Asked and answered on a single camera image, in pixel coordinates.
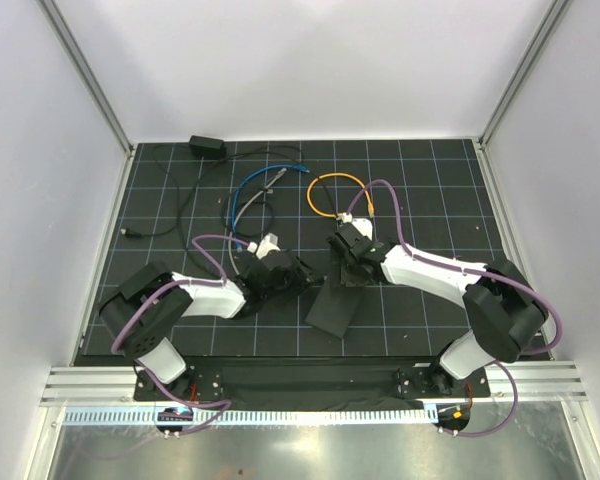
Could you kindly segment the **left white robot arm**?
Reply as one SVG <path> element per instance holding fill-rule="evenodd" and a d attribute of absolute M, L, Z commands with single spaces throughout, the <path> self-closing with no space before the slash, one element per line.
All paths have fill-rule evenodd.
<path fill-rule="evenodd" d="M 276 297 L 301 294 L 324 281 L 298 256 L 277 248 L 264 254 L 243 251 L 236 264 L 239 273 L 225 280 L 185 276 L 162 262 L 141 268 L 98 306 L 99 319 L 113 337 L 112 352 L 147 368 L 168 399 L 183 399 L 192 377 L 168 339 L 181 318 L 248 317 Z"/>

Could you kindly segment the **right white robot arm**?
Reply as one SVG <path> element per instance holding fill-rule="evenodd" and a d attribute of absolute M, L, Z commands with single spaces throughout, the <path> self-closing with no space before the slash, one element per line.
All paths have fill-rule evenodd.
<path fill-rule="evenodd" d="M 450 342 L 423 374 L 425 388 L 453 396 L 474 372 L 527 353 L 549 317 L 548 308 L 506 258 L 485 264 L 423 252 L 371 238 L 367 220 L 343 223 L 328 237 L 332 251 L 356 279 L 411 287 L 466 312 L 469 331 Z"/>

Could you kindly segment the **black grid mat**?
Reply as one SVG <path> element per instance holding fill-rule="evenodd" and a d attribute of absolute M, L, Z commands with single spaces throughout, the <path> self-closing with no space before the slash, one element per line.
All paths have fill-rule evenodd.
<path fill-rule="evenodd" d="M 445 257 L 488 263 L 504 248 L 473 144 L 461 140 L 231 142 L 214 166 L 182 144 L 136 150 L 95 296 L 145 264 L 214 277 L 230 265 L 223 241 L 271 230 L 280 246 L 326 272 L 333 211 L 373 213 L 375 233 Z M 462 336 L 464 311 L 434 295 L 371 286 L 344 338 L 305 323 L 316 289 L 281 296 L 239 320 L 189 317 L 171 342 L 191 356 L 432 356 Z"/>

